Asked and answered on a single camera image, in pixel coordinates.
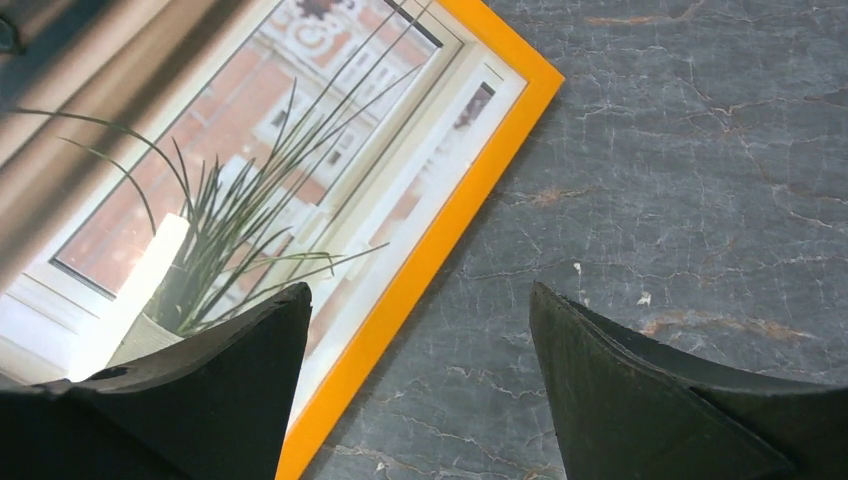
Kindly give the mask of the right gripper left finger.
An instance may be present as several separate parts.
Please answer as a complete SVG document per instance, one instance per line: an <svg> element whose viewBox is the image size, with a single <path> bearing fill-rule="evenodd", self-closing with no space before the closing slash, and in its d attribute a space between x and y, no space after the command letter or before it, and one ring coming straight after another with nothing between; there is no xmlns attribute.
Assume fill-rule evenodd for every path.
<svg viewBox="0 0 848 480"><path fill-rule="evenodd" d="M5 479L271 479L307 342L295 283L89 378L1 392Z"/></svg>

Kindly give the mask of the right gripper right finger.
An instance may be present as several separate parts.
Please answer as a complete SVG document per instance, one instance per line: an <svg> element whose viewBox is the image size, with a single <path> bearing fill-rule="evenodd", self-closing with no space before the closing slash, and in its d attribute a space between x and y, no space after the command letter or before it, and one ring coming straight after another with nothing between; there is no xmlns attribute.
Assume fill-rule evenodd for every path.
<svg viewBox="0 0 848 480"><path fill-rule="evenodd" d="M537 282L529 325L570 479L843 479L847 389L731 368Z"/></svg>

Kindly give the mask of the wooden picture frame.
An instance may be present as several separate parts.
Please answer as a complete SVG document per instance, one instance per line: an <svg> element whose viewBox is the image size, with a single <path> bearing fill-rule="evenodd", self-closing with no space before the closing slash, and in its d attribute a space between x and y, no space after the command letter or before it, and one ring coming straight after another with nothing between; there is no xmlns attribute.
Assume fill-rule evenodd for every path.
<svg viewBox="0 0 848 480"><path fill-rule="evenodd" d="M464 52L351 216L355 239L387 224L413 183L422 198L385 247L337 265L354 274L347 295L312 289L331 326L301 367L282 480L305 472L564 81L485 3L440 1L435 13L466 37Z"/></svg>

